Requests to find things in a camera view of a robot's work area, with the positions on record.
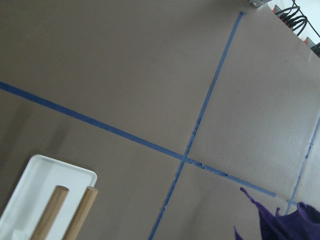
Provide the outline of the purple microfibre towel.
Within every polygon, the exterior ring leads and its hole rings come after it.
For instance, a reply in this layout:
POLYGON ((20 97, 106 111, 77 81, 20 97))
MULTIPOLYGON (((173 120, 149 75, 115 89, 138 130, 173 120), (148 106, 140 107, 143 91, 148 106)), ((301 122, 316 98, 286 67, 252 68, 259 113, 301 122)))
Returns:
POLYGON ((318 240, 320 238, 320 212, 313 206, 298 202, 296 210, 280 215, 280 208, 272 214, 256 201, 245 188, 240 190, 258 210, 260 234, 263 240, 318 240))

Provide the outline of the white rack base tray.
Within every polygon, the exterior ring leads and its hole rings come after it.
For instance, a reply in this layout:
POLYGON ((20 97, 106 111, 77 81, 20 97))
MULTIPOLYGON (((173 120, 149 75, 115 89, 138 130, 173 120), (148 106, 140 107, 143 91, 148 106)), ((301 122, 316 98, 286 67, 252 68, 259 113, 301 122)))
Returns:
POLYGON ((2 240, 29 240, 56 186, 68 188, 66 199, 47 235, 61 240, 88 186, 97 174, 48 156, 30 158, 0 218, 2 240))

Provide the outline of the wooden rack rod one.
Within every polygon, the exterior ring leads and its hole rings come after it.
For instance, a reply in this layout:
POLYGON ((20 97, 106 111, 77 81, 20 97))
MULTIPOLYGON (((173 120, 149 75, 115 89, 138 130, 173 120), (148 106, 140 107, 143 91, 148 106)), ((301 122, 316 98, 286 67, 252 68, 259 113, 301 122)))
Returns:
POLYGON ((42 215, 32 233, 31 240, 45 240, 51 230, 57 215, 69 193, 69 189, 62 185, 57 185, 42 212, 42 215))

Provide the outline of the power strip with plugs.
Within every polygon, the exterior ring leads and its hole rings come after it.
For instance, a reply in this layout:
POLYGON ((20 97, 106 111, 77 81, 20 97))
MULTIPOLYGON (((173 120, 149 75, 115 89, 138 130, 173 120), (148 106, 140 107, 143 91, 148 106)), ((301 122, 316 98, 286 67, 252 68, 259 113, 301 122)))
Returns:
POLYGON ((250 0, 254 8, 268 6, 310 50, 320 56, 320 2, 318 0, 250 0))

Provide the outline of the wooden rack rod two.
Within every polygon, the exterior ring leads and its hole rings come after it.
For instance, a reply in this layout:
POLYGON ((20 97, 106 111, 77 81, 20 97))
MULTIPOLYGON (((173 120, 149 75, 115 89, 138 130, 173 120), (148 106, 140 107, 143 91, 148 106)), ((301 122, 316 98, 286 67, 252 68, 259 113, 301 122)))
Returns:
POLYGON ((98 195, 99 190, 88 186, 78 204, 78 207, 70 221, 70 224, 63 236, 63 240, 76 240, 80 230, 92 208, 92 205, 98 195))

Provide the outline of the blue tape line lengthwise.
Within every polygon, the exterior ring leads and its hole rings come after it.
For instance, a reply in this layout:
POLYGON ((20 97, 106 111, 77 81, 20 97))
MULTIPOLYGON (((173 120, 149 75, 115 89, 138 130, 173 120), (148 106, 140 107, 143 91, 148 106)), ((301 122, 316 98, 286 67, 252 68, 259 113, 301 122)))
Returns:
POLYGON ((226 42, 226 44, 225 44, 225 47, 224 47, 224 49, 223 49, 222 55, 221 55, 220 60, 219 60, 219 62, 218 62, 217 68, 216 68, 216 70, 215 70, 212 83, 210 84, 210 86, 209 86, 209 88, 208 88, 208 91, 207 91, 207 93, 206 93, 205 99, 204 99, 204 101, 203 101, 203 104, 202 104, 202 106, 201 106, 200 112, 199 112, 199 114, 198 114, 197 120, 196 120, 196 122, 195 122, 193 131, 192 131, 192 133, 191 133, 191 135, 190 135, 190 138, 189 138, 189 140, 188 140, 188 143, 187 143, 187 146, 186 146, 186 148, 185 148, 183 157, 182 157, 182 159, 180 160, 180 163, 179 163, 179 165, 178 165, 177 171, 176 171, 176 173, 175 173, 175 175, 174 175, 174 178, 173 178, 173 181, 172 181, 172 183, 171 183, 171 185, 170 185, 170 188, 169 188, 169 190, 168 190, 168 193, 167 193, 167 195, 166 195, 166 197, 165 197, 165 200, 164 200, 164 202, 163 202, 163 204, 162 204, 162 207, 161 207, 161 209, 160 209, 160 211, 159 211, 159 213, 158 213, 158 216, 157 216, 157 218, 156 218, 156 220, 155 220, 155 222, 154 222, 154 225, 153 225, 153 227, 152 227, 152 230, 151 230, 151 232, 150 232, 150 234, 149 234, 149 236, 148 236, 148 240, 153 240, 153 239, 154 239, 154 237, 155 237, 155 235, 156 235, 156 232, 157 232, 157 230, 158 230, 158 228, 159 228, 160 222, 161 222, 161 220, 163 219, 163 216, 164 216, 164 214, 165 214, 165 212, 166 212, 166 208, 167 208, 167 206, 168 206, 168 204, 169 204, 169 201, 170 201, 170 199, 171 199, 171 197, 172 197, 172 194, 173 194, 173 192, 174 192, 174 190, 175 190, 175 188, 176 188, 176 185, 177 185, 177 183, 178 183, 178 180, 179 180, 179 178, 180 178, 180 175, 181 175, 181 173, 182 173, 182 171, 183 171, 184 165, 185 165, 185 163, 186 163, 186 161, 187 161, 187 158, 188 158, 188 156, 189 156, 190 150, 191 150, 192 145, 193 145, 193 143, 194 143, 196 134, 197 134, 198 129, 199 129, 200 125, 201 125, 202 119, 203 119, 203 117, 204 117, 206 108, 207 108, 208 103, 209 103, 209 100, 210 100, 210 98, 211 98, 211 95, 212 95, 213 90, 214 90, 214 88, 215 88, 215 85, 216 85, 216 83, 217 83, 217 80, 218 80, 218 78, 219 78, 219 76, 220 76, 221 70, 222 70, 222 68, 223 68, 223 65, 224 65, 225 59, 226 59, 226 57, 227 57, 227 54, 228 54, 228 52, 229 52, 230 46, 231 46, 231 44, 232 44, 232 41, 233 41, 233 39, 234 39, 235 33, 236 33, 236 31, 237 31, 237 29, 238 29, 238 27, 239 27, 239 24, 240 24, 243 16, 245 16, 246 14, 247 14, 247 13, 244 12, 244 11, 239 12, 239 14, 238 14, 238 16, 237 16, 237 18, 236 18, 236 20, 235 20, 235 22, 234 22, 234 24, 233 24, 233 27, 232 27, 232 29, 231 29, 231 32, 230 32, 230 34, 229 34, 229 37, 228 37, 227 42, 226 42))

